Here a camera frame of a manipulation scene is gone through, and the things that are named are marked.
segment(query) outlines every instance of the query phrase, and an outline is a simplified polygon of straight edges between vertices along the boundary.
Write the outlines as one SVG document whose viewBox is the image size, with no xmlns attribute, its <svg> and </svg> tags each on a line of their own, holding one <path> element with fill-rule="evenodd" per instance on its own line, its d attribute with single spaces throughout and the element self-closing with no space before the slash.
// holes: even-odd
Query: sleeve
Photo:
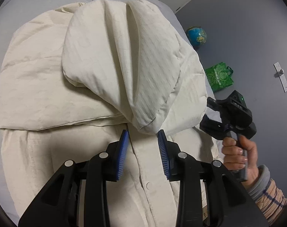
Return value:
<svg viewBox="0 0 287 227">
<path fill-rule="evenodd" d="M 287 199 L 270 178 L 269 169 L 265 165 L 259 166 L 258 169 L 260 177 L 248 193 L 271 225 L 287 205 Z"/>
</svg>

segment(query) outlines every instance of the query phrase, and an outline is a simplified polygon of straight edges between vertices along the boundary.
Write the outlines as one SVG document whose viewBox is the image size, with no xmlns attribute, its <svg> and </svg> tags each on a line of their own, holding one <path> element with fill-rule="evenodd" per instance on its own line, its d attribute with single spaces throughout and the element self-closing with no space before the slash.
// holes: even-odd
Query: globe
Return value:
<svg viewBox="0 0 287 227">
<path fill-rule="evenodd" d="M 207 41 L 207 34 L 200 26 L 192 26 L 186 31 L 186 36 L 188 37 L 193 48 L 198 49 Z"/>
</svg>

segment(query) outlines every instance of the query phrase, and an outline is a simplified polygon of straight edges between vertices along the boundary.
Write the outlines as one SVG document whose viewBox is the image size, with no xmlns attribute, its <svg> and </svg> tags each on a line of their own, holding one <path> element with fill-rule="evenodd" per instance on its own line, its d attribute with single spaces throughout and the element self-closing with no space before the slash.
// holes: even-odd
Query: white metal bracket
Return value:
<svg viewBox="0 0 287 227">
<path fill-rule="evenodd" d="M 274 66 L 275 66 L 275 69 L 276 69 L 276 71 L 277 71 L 277 73 L 278 73 L 278 76 L 279 76 L 279 78 L 280 78 L 280 81 L 281 81 L 281 83 L 282 83 L 283 90 L 284 90 L 285 92 L 287 92 L 287 81 L 286 81 L 286 78 L 285 78 L 285 75 L 284 75 L 284 70 L 281 68 L 279 62 L 276 62 L 276 63 L 274 64 Z"/>
</svg>

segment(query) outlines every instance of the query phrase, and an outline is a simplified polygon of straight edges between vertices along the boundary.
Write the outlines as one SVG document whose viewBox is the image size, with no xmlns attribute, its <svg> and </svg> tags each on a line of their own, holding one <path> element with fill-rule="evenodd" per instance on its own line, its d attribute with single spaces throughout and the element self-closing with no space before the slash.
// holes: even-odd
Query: green shopping bag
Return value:
<svg viewBox="0 0 287 227">
<path fill-rule="evenodd" d="M 231 78 L 233 70 L 224 62 L 206 69 L 205 72 L 213 92 L 229 87 L 234 83 Z"/>
</svg>

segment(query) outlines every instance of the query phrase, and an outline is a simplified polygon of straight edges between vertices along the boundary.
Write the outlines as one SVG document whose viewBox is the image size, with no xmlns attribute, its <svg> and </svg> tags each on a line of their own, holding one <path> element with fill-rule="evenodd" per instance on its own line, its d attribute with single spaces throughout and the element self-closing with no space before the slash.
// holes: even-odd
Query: sleeve cuff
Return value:
<svg viewBox="0 0 287 227">
<path fill-rule="evenodd" d="M 259 179 L 257 182 L 248 189 L 249 195 L 254 201 L 257 201 L 266 191 L 270 185 L 270 171 L 265 165 L 258 167 L 259 169 Z"/>
</svg>

